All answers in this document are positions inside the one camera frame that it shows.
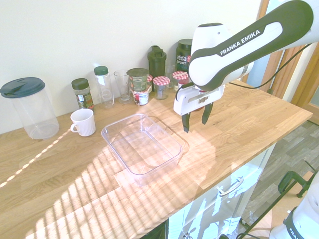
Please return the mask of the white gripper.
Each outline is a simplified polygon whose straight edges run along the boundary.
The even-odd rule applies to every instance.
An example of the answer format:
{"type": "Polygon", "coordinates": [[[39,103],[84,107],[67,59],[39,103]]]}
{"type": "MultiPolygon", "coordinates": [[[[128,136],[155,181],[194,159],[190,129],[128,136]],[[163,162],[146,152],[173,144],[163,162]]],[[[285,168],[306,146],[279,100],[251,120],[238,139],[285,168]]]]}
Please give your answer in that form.
{"type": "Polygon", "coordinates": [[[195,86],[179,88],[176,92],[173,110],[181,116],[183,130],[189,132],[190,112],[204,108],[202,123],[206,124],[213,108],[213,102],[219,100],[224,93],[225,85],[210,92],[203,92],[195,86]]]}

